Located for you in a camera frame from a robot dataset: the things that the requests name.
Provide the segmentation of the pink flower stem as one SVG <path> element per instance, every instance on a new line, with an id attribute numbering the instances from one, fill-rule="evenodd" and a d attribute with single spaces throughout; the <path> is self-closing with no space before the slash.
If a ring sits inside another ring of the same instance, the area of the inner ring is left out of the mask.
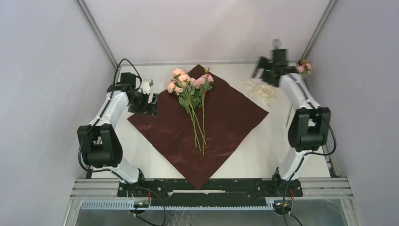
<path id="1" fill-rule="evenodd" d="M 205 74 L 200 76 L 195 80 L 195 88 L 199 91 L 200 105 L 199 107 L 202 109 L 202 132 L 203 132 L 203 149 L 202 155 L 205 155 L 205 147 L 206 147 L 206 137 L 205 137 L 205 95 L 211 90 L 212 84 L 214 83 L 214 79 L 210 74 L 209 68 L 204 68 Z"/>
<path id="2" fill-rule="evenodd" d="M 179 104 L 189 114 L 193 125 L 195 147 L 202 152 L 203 141 L 200 141 L 198 132 L 201 136 L 203 135 L 203 133 L 202 130 L 198 127 L 199 120 L 195 113 L 196 107 L 200 104 L 198 90 L 191 82 L 171 81 L 167 86 L 167 91 L 168 93 L 174 93 L 178 96 Z"/>
<path id="3" fill-rule="evenodd" d="M 309 93 L 305 79 L 311 73 L 312 65 L 306 60 L 302 60 L 295 66 L 290 65 L 287 68 L 287 74 L 284 75 L 283 89 L 286 92 L 291 103 L 291 110 L 296 111 L 301 108 L 310 109 L 312 96 Z"/>
<path id="4" fill-rule="evenodd" d="M 209 81 L 207 78 L 202 76 L 195 79 L 189 76 L 188 72 L 179 68 L 173 70 L 172 80 L 167 86 L 168 93 L 177 95 L 178 103 L 190 116 L 194 131 L 195 147 L 200 151 L 206 144 L 205 133 L 203 132 L 205 123 L 200 125 L 196 110 L 199 108 L 204 110 L 205 93 L 208 86 Z"/>

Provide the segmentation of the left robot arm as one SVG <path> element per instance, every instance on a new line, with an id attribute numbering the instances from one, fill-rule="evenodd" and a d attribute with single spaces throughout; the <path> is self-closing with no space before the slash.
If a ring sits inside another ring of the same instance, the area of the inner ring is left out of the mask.
<path id="1" fill-rule="evenodd" d="M 146 193 L 147 183 L 140 169 L 123 157 L 123 148 L 115 128 L 124 109 L 133 114 L 157 116 L 158 95 L 151 93 L 153 80 L 143 80 L 133 73 L 122 73 L 120 81 L 113 81 L 106 91 L 105 102 L 95 118 L 79 126 L 78 162 L 90 173 L 108 171 L 129 184 L 135 196 Z"/>

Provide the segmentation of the red wrapping paper sheet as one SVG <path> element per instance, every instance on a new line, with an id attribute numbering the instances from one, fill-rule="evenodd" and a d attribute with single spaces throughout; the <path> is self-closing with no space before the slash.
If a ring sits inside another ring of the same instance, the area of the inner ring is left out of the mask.
<path id="1" fill-rule="evenodd" d="M 158 95 L 157 111 L 157 117 L 134 114 L 128 121 L 197 190 L 268 115 L 218 76 L 195 116 L 167 91 Z"/>

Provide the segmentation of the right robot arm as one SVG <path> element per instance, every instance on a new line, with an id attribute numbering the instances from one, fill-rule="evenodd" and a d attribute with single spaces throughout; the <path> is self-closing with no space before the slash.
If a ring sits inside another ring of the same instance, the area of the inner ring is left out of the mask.
<path id="1" fill-rule="evenodd" d="M 290 184 L 298 179 L 307 157 L 318 155 L 317 150 L 326 144 L 331 111 L 320 106 L 309 93 L 296 67 L 289 66 L 287 49 L 275 47 L 271 54 L 271 59 L 259 57 L 252 77 L 280 88 L 295 112 L 287 133 L 290 149 L 277 167 L 273 176 L 276 180 L 272 182 L 272 191 L 284 196 L 290 191 Z"/>

